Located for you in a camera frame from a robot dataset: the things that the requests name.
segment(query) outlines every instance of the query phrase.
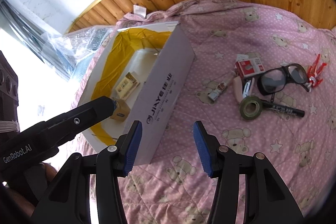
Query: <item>red clothespin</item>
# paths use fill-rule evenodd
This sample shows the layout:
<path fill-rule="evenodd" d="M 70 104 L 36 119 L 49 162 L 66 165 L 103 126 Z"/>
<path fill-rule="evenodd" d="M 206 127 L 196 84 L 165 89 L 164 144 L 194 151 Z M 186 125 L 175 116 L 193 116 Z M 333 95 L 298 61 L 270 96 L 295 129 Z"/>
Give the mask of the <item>red clothespin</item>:
<path fill-rule="evenodd" d="M 308 72 L 307 72 L 308 82 L 309 82 L 309 86 L 312 87 L 312 88 L 318 86 L 323 81 L 322 78 L 319 79 L 319 76 L 320 76 L 323 68 L 327 65 L 327 63 L 322 63 L 322 65 L 317 69 L 317 65 L 319 63 L 320 57 L 321 57 L 321 54 L 318 54 L 315 62 L 313 63 L 313 65 L 309 66 L 309 68 L 308 68 Z"/>

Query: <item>polka dot pattern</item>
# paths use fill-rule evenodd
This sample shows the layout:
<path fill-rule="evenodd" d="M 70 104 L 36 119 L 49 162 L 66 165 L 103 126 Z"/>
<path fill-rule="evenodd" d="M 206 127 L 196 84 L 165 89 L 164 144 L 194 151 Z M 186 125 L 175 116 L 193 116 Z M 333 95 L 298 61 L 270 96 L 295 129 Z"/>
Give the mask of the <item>polka dot pattern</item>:
<path fill-rule="evenodd" d="M 152 163 L 135 166 L 131 176 L 119 179 L 128 222 L 206 221 L 216 180 L 203 172 L 192 136 L 196 120 L 239 153 L 264 153 L 307 213 L 334 173 L 336 30 L 315 29 L 288 11 L 236 0 L 187 0 L 146 19 L 127 14 L 116 27 L 167 21 L 180 22 L 196 57 Z M 102 49 L 90 64 L 76 99 L 101 53 Z M 304 110 L 303 118 L 265 110 L 247 122 L 239 115 L 232 87 L 215 104 L 207 100 L 207 92 L 233 69 L 237 54 L 260 57 L 271 69 L 289 63 L 307 68 L 318 53 L 328 63 L 322 84 L 311 93 L 288 84 L 275 97 L 278 103 Z M 253 93 L 269 99 L 256 86 Z M 243 221 L 244 201 L 245 181 L 240 176 L 237 223 Z"/>

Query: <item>speaker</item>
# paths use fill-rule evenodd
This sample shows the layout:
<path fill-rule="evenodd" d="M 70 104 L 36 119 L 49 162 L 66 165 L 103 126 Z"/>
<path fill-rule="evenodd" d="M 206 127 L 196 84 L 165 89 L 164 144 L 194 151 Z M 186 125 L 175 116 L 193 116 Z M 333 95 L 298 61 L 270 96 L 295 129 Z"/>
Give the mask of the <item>speaker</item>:
<path fill-rule="evenodd" d="M 18 121 L 18 78 L 0 51 L 0 121 Z M 0 134 L 0 145 L 16 136 L 18 131 Z"/>

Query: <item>red box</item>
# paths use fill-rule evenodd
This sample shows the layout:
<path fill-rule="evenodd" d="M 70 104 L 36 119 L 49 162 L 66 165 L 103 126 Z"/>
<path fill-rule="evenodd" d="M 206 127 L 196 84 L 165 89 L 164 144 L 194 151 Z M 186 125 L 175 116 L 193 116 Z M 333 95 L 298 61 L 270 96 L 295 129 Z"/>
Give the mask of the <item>red box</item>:
<path fill-rule="evenodd" d="M 238 74 L 242 79 L 258 75 L 265 71 L 265 68 L 259 57 L 244 61 L 237 61 L 236 67 L 238 69 Z"/>

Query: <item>eyeglasses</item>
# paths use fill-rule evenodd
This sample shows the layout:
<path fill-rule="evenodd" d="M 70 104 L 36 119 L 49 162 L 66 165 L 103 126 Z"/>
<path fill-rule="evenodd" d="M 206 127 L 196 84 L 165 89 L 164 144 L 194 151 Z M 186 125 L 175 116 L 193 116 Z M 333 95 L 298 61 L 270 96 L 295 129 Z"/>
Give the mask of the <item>eyeglasses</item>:
<path fill-rule="evenodd" d="M 257 86 L 262 95 L 270 95 L 283 90 L 288 83 L 296 83 L 309 92 L 305 86 L 308 77 L 305 69 L 299 64 L 271 69 L 264 72 L 258 79 Z"/>

